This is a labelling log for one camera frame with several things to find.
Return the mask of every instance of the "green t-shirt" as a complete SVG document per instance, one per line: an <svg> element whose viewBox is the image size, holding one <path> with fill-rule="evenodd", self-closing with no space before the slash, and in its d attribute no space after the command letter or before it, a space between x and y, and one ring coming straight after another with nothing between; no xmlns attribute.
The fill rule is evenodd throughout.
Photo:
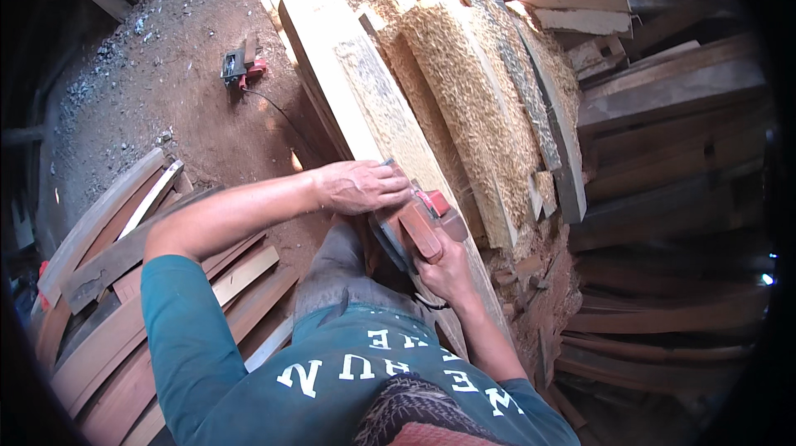
<svg viewBox="0 0 796 446"><path fill-rule="evenodd" d="M152 370L177 444L350 444L390 376L411 371L515 444L578 444L525 379L497 384L403 312L352 303L298 320L291 346L249 373L201 267L157 257L142 273Z"/></svg>

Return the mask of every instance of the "right hand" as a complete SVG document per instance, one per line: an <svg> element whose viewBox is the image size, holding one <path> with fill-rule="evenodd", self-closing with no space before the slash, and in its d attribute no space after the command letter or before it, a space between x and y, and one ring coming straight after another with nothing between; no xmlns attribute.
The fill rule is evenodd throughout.
<svg viewBox="0 0 796 446"><path fill-rule="evenodd" d="M447 301L453 309L480 301L473 287L464 245L455 242L441 228L434 229L434 235L443 246L443 256L436 264L429 264L415 256L415 268L420 279L428 290Z"/></svg>

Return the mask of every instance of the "red power tool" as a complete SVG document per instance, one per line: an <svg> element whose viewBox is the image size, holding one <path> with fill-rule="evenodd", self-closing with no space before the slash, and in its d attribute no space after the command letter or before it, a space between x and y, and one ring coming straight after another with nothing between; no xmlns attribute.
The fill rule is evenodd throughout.
<svg viewBox="0 0 796 446"><path fill-rule="evenodd" d="M382 164L390 166L396 175L405 175L393 158ZM416 274L413 250L431 264L443 256L443 248L434 235L434 229L442 228L456 242L464 242L468 233L462 216L448 204L442 192L425 192L416 180L412 181L412 186L413 196L409 202L400 207L374 211L368 220L381 247L400 271Z"/></svg>

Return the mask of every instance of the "person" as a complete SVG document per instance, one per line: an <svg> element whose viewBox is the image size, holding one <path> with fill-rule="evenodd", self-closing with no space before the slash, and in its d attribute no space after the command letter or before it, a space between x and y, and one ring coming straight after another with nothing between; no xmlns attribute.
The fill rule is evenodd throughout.
<svg viewBox="0 0 796 446"><path fill-rule="evenodd" d="M471 363L428 310L364 273L353 227L332 226L295 293L292 344L247 372L199 263L304 213L398 206L410 182L375 161L236 187L176 211L146 240L143 316L158 403L177 444L577 444L486 313L460 243L415 259L458 316Z"/></svg>

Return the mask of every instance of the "gray pants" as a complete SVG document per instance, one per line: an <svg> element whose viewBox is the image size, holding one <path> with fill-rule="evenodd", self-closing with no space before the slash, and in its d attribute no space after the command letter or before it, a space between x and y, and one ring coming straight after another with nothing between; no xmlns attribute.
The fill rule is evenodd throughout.
<svg viewBox="0 0 796 446"><path fill-rule="evenodd" d="M333 226L326 234L312 260L310 272L296 288L295 299L295 320L334 305L342 306L338 314L341 315L347 303L401 310L420 320L427 320L428 316L428 310L411 297L384 287L364 274L362 243L351 225L345 223Z"/></svg>

